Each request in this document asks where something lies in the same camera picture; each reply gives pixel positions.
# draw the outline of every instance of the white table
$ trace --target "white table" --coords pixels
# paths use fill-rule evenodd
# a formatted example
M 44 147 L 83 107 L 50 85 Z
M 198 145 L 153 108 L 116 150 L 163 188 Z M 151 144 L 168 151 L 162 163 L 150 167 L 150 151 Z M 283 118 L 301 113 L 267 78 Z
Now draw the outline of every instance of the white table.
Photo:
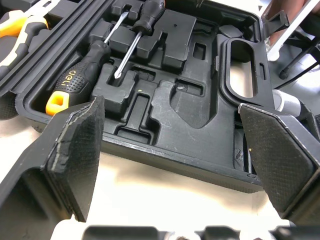
M 237 1 L 223 2 L 239 6 Z M 243 5 L 253 9 L 252 4 Z M 0 181 L 38 136 L 20 116 L 0 120 Z M 268 240 L 264 231 L 288 224 L 265 192 L 242 193 L 101 153 L 87 222 L 64 220 L 51 239 L 80 240 L 89 225 L 154 226 L 160 231 L 224 225 L 242 230 L 241 239 Z

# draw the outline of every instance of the recessed cavity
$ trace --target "recessed cavity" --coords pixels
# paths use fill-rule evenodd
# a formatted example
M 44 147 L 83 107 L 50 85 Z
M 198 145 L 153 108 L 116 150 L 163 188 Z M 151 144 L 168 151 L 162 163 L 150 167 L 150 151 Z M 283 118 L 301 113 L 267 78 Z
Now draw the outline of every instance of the recessed cavity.
M 193 57 L 200 60 L 206 59 L 206 45 L 200 44 L 198 42 L 195 43 L 193 49 Z
M 257 94 L 254 51 L 244 41 L 231 43 L 230 86 L 244 98 L 253 98 Z
M 204 88 L 201 85 L 194 84 L 192 82 L 177 79 L 175 81 L 176 89 L 178 91 L 186 92 L 192 95 L 201 96 L 203 94 Z

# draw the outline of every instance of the textured black pad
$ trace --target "textured black pad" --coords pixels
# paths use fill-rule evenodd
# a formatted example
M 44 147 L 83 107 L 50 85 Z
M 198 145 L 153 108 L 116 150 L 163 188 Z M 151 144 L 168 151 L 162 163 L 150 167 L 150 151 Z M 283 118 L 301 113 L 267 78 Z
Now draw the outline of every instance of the textured black pad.
M 98 172 L 104 118 L 102 97 L 74 112 L 48 160 L 47 170 L 78 221 L 85 221 L 88 216 Z
M 312 161 L 275 117 L 246 106 L 240 116 L 255 171 L 283 213 L 312 176 Z
M 320 129 L 320 114 L 315 116 L 316 123 L 318 124 L 318 128 Z
M 0 97 L 0 120 L 10 119 L 18 115 L 15 99 L 16 95 L 13 93 Z

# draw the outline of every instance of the tool case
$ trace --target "tool case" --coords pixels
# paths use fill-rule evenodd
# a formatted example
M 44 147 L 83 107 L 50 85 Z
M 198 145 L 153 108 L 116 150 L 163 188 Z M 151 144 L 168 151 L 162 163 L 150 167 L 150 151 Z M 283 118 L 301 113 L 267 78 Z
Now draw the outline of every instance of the tool case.
M 0 81 L 2 118 L 16 110 L 41 132 L 51 120 L 45 107 L 59 76 L 129 11 L 88 99 L 104 98 L 101 150 L 245 193 L 261 191 L 237 109 L 240 103 L 274 108 L 264 43 L 271 26 L 216 2 L 197 7 L 193 0 L 167 0 L 152 36 L 142 37 L 115 80 L 143 3 L 61 0 L 49 13 L 56 25 L 41 32 L 37 47 Z M 249 63 L 252 96 L 233 88 L 234 61 Z

